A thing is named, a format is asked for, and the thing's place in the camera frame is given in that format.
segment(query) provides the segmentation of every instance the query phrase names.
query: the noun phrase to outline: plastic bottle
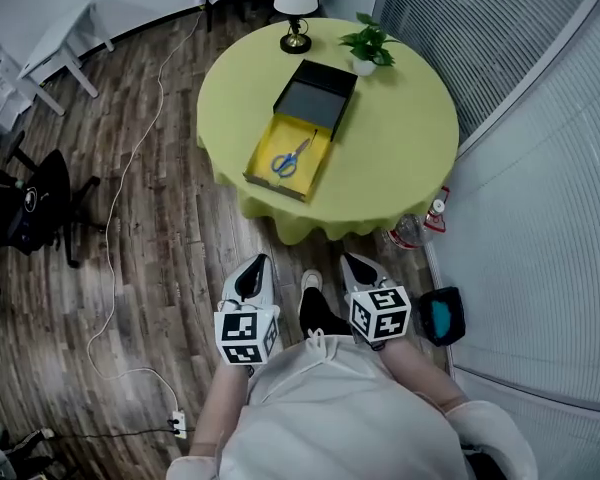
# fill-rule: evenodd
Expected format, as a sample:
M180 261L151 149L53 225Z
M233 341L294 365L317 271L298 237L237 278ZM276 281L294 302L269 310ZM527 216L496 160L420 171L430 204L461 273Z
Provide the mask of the plastic bottle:
M401 249L422 247L433 238L435 233L446 231L442 212L444 212L444 201L436 199L425 216L403 215L395 229L387 231L385 237Z

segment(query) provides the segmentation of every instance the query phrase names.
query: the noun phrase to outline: white pot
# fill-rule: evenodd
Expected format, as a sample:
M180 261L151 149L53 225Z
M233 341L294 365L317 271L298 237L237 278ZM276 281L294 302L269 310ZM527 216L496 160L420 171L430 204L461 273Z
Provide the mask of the white pot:
M376 70L376 65L370 60L360 60L358 57L354 57L353 70L358 76L369 76Z

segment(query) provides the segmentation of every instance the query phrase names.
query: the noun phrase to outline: round table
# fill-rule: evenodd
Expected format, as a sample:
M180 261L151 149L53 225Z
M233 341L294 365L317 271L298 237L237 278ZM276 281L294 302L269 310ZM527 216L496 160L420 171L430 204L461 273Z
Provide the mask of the round table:
M216 182L235 185L245 217L272 217L288 245L316 227L337 240L392 229L405 213L425 214L453 166L458 121L436 72L402 43L386 45L394 67L358 78L308 202L245 181L273 104L302 59L352 71L352 55L338 38L361 25L307 21L313 46L306 54L280 50L288 24L278 23L234 43L207 74L198 98L198 144L207 149Z

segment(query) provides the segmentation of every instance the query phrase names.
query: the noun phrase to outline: white cable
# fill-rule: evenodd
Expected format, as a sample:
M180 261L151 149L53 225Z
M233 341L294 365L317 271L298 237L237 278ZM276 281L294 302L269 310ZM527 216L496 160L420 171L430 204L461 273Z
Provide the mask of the white cable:
M162 76L162 69L165 67L167 62L169 62L169 60L171 60L171 57L173 56L173 54L176 53L180 49L180 47L187 41L187 39L189 39L193 35L196 28L198 27L198 22L200 21L201 15L202 15L202 13L198 14L198 19L196 20L195 25L191 29L191 32L189 32L189 35L187 37L185 37L178 46L176 46L176 48L169 54L169 56L166 58L166 60L160 66L160 70L158 71L158 85L160 86L160 103L158 105L158 112L156 113L156 116L153 118L153 121L151 121L151 124L147 128L147 131L144 132L144 135L142 136L140 141L133 148L133 151L131 152L131 157L129 158L129 162L127 162L127 165L124 168L124 171L122 171L122 177L120 178L120 186L118 187L118 191L116 192L116 195L113 198L113 202L111 203L111 210L109 211L109 218L107 219L107 227L105 230L105 242L107 245L107 261L109 262L109 269L111 270L111 276L113 278L113 289L111 291L111 313L107 317L107 320L105 321L104 325L102 326L102 329L100 329L100 332L95 334L89 340L89 343L87 343L87 356L89 357L89 362L91 363L91 366L93 366L93 369L96 371L96 373L98 374L98 376L100 376L101 379L109 380L109 381L116 380L116 379L120 379L121 377L124 377L125 375L128 375L129 373L134 373L134 372L153 373L156 377L158 377L158 379L160 379L160 381L165 386L167 386L167 388L169 388L169 391L171 391L171 394L173 395L173 400L176 405L176 407L175 407L176 411L178 411L179 407L180 407L178 404L178 397L176 396L176 392L173 390L171 385L166 380L164 380L164 377L162 375L160 375L156 370L154 370L153 368L134 368L132 370L127 370L126 372L122 372L118 375L113 375L113 376L108 377L106 375L103 375L100 372L100 370L98 370L98 367L94 363L93 358L91 357L91 344L93 343L94 340L99 338L102 335L102 333L104 333L104 331L107 329L107 327L109 325L109 322L111 322L111 319L113 318L114 313L116 312L116 272L113 268L113 264L111 263L111 255L109 252L109 225L111 224L111 219L113 217L113 209L116 206L116 202L118 201L118 196L120 195L120 192L122 192L122 185L124 183L124 177L126 176L127 171L129 170L129 167L131 167L131 162L133 162L133 158L135 157L136 152L138 151L138 148L142 145L144 140L147 138L147 135L149 135L149 132L153 128L153 125L156 124L156 121L158 120L158 118L160 117L160 114L162 113L162 106L164 104L164 87L162 87L162 82L160 81L160 77Z

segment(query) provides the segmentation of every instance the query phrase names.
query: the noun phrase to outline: lamp base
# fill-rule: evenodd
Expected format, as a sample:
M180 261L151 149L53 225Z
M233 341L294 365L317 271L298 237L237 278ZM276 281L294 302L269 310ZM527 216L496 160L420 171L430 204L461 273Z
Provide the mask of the lamp base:
M304 34L287 34L280 38L280 49L286 53L305 53L311 49L311 38Z

